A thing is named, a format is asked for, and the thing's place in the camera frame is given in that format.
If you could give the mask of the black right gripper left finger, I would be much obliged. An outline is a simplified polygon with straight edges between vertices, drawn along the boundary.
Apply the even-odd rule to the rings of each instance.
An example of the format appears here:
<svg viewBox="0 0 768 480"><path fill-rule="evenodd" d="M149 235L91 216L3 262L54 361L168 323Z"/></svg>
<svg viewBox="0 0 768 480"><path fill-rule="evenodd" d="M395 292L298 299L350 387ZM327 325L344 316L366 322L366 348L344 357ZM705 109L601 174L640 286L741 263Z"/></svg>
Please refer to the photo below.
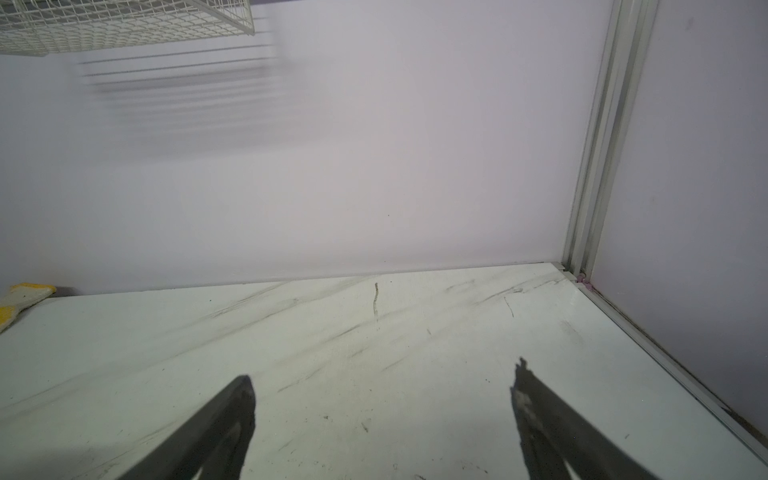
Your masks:
<svg viewBox="0 0 768 480"><path fill-rule="evenodd" d="M247 375L225 388L124 479L238 479L256 429L256 393Z"/></svg>

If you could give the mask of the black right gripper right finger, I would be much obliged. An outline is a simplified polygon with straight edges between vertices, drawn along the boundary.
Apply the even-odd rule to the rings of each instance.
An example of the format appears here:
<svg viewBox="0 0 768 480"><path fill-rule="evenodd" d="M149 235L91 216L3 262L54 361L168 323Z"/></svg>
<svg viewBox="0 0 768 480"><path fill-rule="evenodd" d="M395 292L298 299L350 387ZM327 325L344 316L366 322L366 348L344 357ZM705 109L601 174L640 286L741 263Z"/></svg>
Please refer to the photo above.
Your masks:
<svg viewBox="0 0 768 480"><path fill-rule="evenodd" d="M654 479L528 368L515 365L510 401L531 479Z"/></svg>

